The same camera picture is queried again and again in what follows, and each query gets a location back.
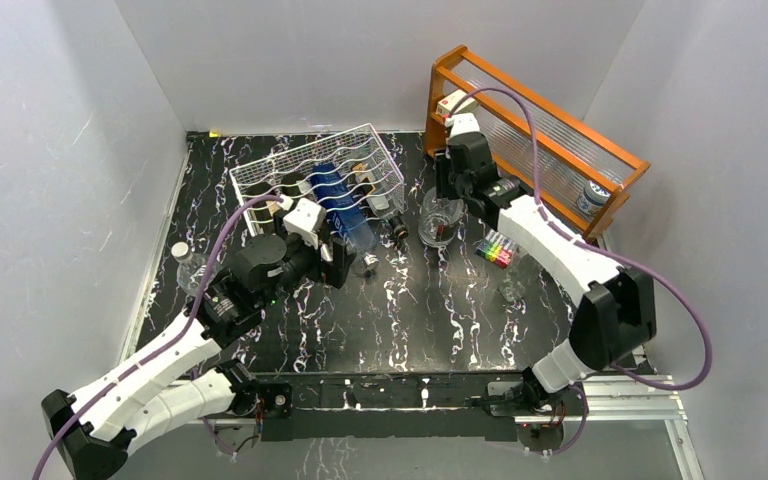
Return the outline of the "clear glass bottle silver cap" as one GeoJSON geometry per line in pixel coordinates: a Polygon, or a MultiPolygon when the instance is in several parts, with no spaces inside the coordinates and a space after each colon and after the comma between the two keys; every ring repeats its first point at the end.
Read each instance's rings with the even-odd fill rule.
{"type": "Polygon", "coordinates": [[[432,187],[424,195],[420,205],[420,240],[428,247],[448,246],[457,233],[464,213],[463,200],[439,197],[437,188],[432,187]]]}

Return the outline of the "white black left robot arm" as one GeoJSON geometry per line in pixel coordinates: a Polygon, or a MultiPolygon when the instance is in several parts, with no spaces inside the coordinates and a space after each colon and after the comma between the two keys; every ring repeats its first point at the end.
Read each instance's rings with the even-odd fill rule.
{"type": "Polygon", "coordinates": [[[98,380],[41,402],[48,433],[76,479],[109,479],[152,440],[214,414],[286,418],[291,387],[260,380],[227,360],[179,379],[263,320],[262,312],[306,280],[342,287],[357,253],[341,238],[312,247],[298,233],[246,241],[150,343],[98,380]]]}

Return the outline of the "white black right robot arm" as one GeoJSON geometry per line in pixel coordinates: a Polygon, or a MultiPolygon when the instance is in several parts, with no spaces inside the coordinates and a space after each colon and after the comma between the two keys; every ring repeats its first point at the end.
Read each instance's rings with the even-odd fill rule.
{"type": "Polygon", "coordinates": [[[563,391],[655,336],[653,278],[592,251],[580,236],[554,223],[531,189],[499,175],[483,134],[451,136],[436,161],[442,196],[462,200],[471,216],[521,247],[576,305],[567,339],[526,368],[519,384],[491,394],[488,409],[508,405],[550,413],[563,391]]]}

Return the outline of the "dark green wine bottle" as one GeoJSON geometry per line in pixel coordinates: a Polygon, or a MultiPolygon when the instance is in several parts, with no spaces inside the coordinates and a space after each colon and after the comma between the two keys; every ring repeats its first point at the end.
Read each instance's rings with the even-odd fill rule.
{"type": "MultiPolygon", "coordinates": [[[[244,200],[248,201],[255,197],[273,193],[273,186],[268,182],[261,181],[244,189],[244,200]]],[[[252,236],[269,235],[276,232],[273,215],[270,211],[272,206],[272,201],[260,201],[253,204],[244,213],[247,228],[252,236]]]]}

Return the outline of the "blue labelled clear bottle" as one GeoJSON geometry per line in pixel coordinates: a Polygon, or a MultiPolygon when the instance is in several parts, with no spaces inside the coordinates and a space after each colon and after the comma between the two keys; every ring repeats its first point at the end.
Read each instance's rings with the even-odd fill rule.
{"type": "Polygon", "coordinates": [[[378,266],[374,254],[378,236],[336,166],[332,163],[314,165],[310,182],[317,202],[326,210],[330,226],[357,254],[353,264],[355,274],[372,277],[378,266]]]}

